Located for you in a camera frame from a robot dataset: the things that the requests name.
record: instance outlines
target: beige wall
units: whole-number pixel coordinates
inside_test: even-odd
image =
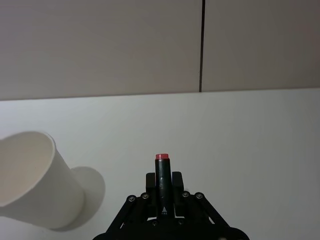
[[[0,0],[0,99],[196,92],[201,1]]]
[[[320,87],[319,0],[207,0],[203,91]]]
[[[201,0],[0,0],[0,100],[198,92]],[[203,91],[320,87],[318,0],[206,0]]]

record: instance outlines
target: cup rim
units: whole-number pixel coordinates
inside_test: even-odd
[[[25,134],[31,134],[31,133],[37,133],[37,134],[42,134],[44,136],[46,136],[50,142],[51,142],[51,147],[52,147],[52,153],[51,153],[51,158],[50,158],[50,162],[49,164],[46,166],[46,168],[44,168],[43,173],[39,176],[39,178],[33,183],[31,184],[28,188],[26,188],[22,193],[17,194],[15,197],[13,197],[12,199],[10,199],[7,202],[0,202],[0,208],[5,207],[7,205],[12,204],[13,202],[21,199],[24,195],[26,195],[28,192],[30,192],[34,187],[36,187],[36,185],[44,178],[44,176],[47,174],[48,170],[50,169],[53,160],[55,158],[56,155],[56,142],[55,140],[45,131],[21,131],[21,132],[17,132],[15,134],[9,135],[3,139],[0,139],[0,144],[2,141],[5,141],[7,139],[13,138],[13,137],[18,137],[19,135],[25,135]]]

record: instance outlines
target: paper cup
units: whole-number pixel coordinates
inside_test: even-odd
[[[84,191],[51,136],[28,131],[0,140],[0,216],[57,229],[83,205]]]

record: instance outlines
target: red marker cap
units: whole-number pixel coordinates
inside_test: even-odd
[[[169,154],[168,153],[160,153],[155,155],[155,160],[159,159],[169,159]]]

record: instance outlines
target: white tabletop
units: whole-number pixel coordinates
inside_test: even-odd
[[[97,213],[69,231],[0,218],[4,240],[91,240],[130,194],[145,191],[156,153],[252,240],[316,239],[320,224],[320,89],[0,102],[0,138],[48,132],[71,167],[105,182]]]

